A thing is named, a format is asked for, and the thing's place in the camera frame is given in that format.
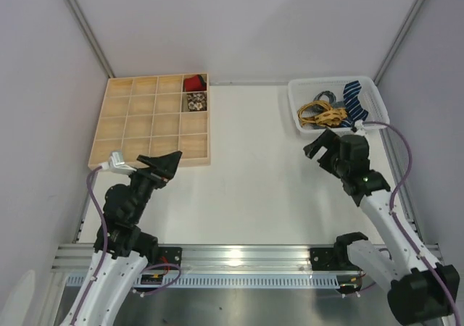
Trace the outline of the yellow patterned tie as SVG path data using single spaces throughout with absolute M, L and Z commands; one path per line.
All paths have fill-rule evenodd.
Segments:
M 345 108 L 335 108 L 327 101 L 312 101 L 301 106 L 297 111 L 300 125 L 316 125 L 319 127 L 336 128 L 348 118 Z

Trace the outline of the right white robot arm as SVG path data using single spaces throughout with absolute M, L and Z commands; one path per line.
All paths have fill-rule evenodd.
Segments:
M 324 130 L 304 148 L 306 157 L 318 159 L 319 166 L 341 181 L 352 198 L 377 229 L 389 256 L 368 239 L 347 244 L 347 261 L 386 292 L 389 308 L 401 325 L 453 316 L 461 325 L 456 307 L 460 276 L 451 264 L 443 265 L 409 226 L 394 205 L 394 193 L 385 177 L 370 166 L 370 146 L 362 129 L 349 135 Z

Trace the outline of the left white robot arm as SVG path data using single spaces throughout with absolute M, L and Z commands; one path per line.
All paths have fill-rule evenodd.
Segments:
M 129 293 L 150 296 L 158 289 L 139 291 L 136 279 L 151 270 L 175 270 L 178 263 L 162 261 L 156 237 L 138 226 L 154 191 L 164 188 L 177 172 L 181 151 L 150 157 L 139 155 L 141 167 L 125 163 L 122 151 L 113 151 L 107 161 L 92 170 L 86 179 L 88 194 L 100 219 L 100 227 L 91 263 L 63 325 L 113 325 Z M 116 184 L 104 196 L 104 204 L 96 200 L 92 182 L 99 172 L 127 175 L 129 184 Z

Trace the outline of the grey paisley tie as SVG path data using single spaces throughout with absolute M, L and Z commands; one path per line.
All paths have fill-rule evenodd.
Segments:
M 336 95 L 331 91 L 322 91 L 315 96 L 313 101 L 326 101 L 335 109 L 343 109 L 344 102 L 337 99 Z

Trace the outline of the blue striped tie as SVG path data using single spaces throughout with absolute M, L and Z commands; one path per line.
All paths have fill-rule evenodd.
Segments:
M 343 102 L 347 117 L 342 120 L 340 124 L 341 128 L 350 128 L 354 122 L 358 120 L 366 121 L 368 118 L 369 112 L 363 109 L 358 98 L 361 89 L 362 86 L 358 80 L 345 85 Z

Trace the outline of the wooden compartment tray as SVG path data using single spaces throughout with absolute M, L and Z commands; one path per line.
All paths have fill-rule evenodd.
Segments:
M 207 82 L 207 111 L 189 112 L 183 79 L 200 74 Z M 110 78 L 96 126 L 88 167 L 121 150 L 124 161 L 140 167 L 138 155 L 181 151 L 182 167 L 210 164 L 210 82 L 206 73 Z

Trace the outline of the white plastic basket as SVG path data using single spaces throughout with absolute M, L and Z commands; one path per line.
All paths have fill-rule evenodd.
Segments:
M 358 120 L 390 122 L 377 86 L 365 76 L 291 80 L 288 98 L 301 135 L 323 128 L 345 133 Z

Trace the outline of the rolled floral tie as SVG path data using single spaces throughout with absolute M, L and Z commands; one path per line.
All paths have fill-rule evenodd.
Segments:
M 186 94 L 187 109 L 189 112 L 207 111 L 207 93 L 192 92 Z

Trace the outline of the rolled red tie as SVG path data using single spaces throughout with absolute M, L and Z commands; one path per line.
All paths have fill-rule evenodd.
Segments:
M 206 91 L 207 82 L 200 74 L 195 74 L 183 79 L 183 89 L 185 92 Z

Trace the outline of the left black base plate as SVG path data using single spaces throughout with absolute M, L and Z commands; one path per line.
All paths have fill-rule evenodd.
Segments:
M 148 254 L 148 265 L 170 263 L 180 265 L 183 249 L 180 246 L 158 246 Z

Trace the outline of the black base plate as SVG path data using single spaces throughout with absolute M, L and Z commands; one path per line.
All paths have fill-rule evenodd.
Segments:
M 310 265 L 315 271 L 358 271 L 360 268 L 348 259 L 347 252 L 333 247 L 311 248 Z
M 170 263 L 180 265 L 183 249 L 180 246 L 158 246 L 148 254 L 148 265 Z

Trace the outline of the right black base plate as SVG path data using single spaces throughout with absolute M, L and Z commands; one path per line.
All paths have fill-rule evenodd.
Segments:
M 315 271 L 358 271 L 360 268 L 348 259 L 347 252 L 333 247 L 311 248 L 310 265 Z

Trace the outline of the aluminium mounting rail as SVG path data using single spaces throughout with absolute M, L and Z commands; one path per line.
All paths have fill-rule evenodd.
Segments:
M 329 245 L 190 245 L 183 249 L 184 274 L 296 274 L 312 270 L 309 250 Z M 94 254 L 92 243 L 60 244 L 52 272 L 86 273 Z

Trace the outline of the right aluminium frame post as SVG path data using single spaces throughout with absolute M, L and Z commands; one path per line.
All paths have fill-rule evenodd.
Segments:
M 400 46 L 402 45 L 404 39 L 406 38 L 408 32 L 410 31 L 413 23 L 415 22 L 416 17 L 421 11 L 426 0 L 414 0 L 404 21 L 402 22 L 398 32 L 395 35 L 395 38 L 389 47 L 385 57 L 383 58 L 379 69 L 376 72 L 376 75 L 373 79 L 373 82 L 378 85 L 381 82 L 384 73 L 388 70 L 389 65 L 391 64 L 396 53 L 399 51 Z

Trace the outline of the aluminium frame post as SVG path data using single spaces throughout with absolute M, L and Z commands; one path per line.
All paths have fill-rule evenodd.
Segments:
M 395 38 L 389 47 L 385 57 L 383 58 L 379 69 L 376 72 L 376 75 L 373 79 L 373 82 L 378 85 L 381 82 L 384 73 L 388 70 L 389 65 L 391 64 L 396 53 L 399 51 L 400 46 L 402 45 L 404 39 L 406 38 L 408 32 L 410 31 L 413 23 L 415 22 L 416 17 L 421 11 L 426 0 L 414 0 L 404 21 L 402 22 L 398 32 L 395 35 Z
M 80 29 L 83 37 L 85 38 L 87 44 L 89 45 L 93 55 L 95 56 L 97 62 L 99 63 L 100 67 L 102 68 L 104 74 L 108 78 L 114 78 L 115 74 L 110 66 L 102 47 L 100 46 L 99 42 L 97 41 L 94 32 L 86 16 L 83 13 L 83 10 L 80 7 L 78 0 L 63 0 L 66 4 L 67 8 L 72 15 L 75 23 L 77 24 L 78 28 Z

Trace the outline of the left aluminium frame post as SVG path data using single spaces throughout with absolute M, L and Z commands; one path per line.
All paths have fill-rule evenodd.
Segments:
M 83 13 L 83 10 L 80 7 L 78 0 L 63 0 L 66 4 L 67 8 L 72 15 L 75 23 L 77 24 L 78 28 L 80 29 L 83 37 L 85 38 L 87 44 L 89 45 L 93 55 L 95 56 L 97 62 L 99 63 L 100 67 L 102 68 L 104 74 L 108 78 L 114 78 L 115 74 L 110 66 L 102 47 L 100 46 L 99 42 L 97 41 L 94 32 L 86 16 Z

